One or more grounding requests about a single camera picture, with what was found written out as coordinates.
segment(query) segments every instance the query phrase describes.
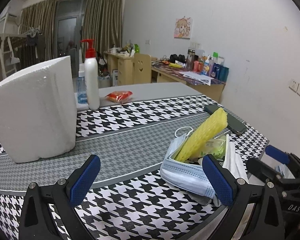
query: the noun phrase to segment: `blue surgical mask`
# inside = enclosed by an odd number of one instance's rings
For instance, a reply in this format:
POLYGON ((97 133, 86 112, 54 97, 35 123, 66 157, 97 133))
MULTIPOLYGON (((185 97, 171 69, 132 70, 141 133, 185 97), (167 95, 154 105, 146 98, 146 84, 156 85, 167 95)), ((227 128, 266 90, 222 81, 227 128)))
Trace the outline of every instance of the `blue surgical mask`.
POLYGON ((175 132, 175 138, 171 141, 160 167, 160 175, 162 179, 184 190, 213 198, 215 192, 206 175, 204 174, 202 166, 181 163, 174 160, 188 139, 190 133, 193 131, 191 128, 188 133, 184 133, 180 137, 177 137, 178 130, 175 132))

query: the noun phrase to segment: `anime girl painting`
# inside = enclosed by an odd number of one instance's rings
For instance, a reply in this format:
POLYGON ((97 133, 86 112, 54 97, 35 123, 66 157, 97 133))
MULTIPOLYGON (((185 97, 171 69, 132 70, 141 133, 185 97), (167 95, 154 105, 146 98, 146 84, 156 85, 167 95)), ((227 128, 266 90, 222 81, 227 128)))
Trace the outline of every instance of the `anime girl painting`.
POLYGON ((192 18, 183 17, 182 19, 176 19, 174 37, 190 39, 191 28, 192 28, 192 18))

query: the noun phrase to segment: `red pump nozzle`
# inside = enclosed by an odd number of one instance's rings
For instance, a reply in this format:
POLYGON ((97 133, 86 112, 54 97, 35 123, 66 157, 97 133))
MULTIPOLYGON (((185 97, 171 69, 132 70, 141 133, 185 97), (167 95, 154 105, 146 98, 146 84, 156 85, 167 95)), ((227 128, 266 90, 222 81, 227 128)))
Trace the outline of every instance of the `red pump nozzle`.
POLYGON ((86 39, 86 40, 82 40, 81 42, 87 42, 89 45, 86 50, 86 58, 96 57, 96 50, 92 47, 93 39, 86 39))

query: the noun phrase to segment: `wooden chair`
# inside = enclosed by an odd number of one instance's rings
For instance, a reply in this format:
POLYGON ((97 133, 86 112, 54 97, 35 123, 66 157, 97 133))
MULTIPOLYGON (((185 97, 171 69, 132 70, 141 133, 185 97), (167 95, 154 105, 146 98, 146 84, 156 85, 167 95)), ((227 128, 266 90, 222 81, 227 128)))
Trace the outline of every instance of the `wooden chair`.
POLYGON ((151 56, 146 54, 134 54, 133 83, 151 83, 151 56))

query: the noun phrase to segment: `transparent blue bottle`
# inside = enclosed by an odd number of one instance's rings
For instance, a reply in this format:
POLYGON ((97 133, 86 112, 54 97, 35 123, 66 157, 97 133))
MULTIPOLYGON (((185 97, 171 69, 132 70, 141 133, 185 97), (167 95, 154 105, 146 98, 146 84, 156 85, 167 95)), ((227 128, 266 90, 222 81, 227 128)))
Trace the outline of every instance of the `transparent blue bottle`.
POLYGON ((87 104, 86 82, 84 80, 84 64, 79 65, 79 77, 77 78, 78 103, 87 104))

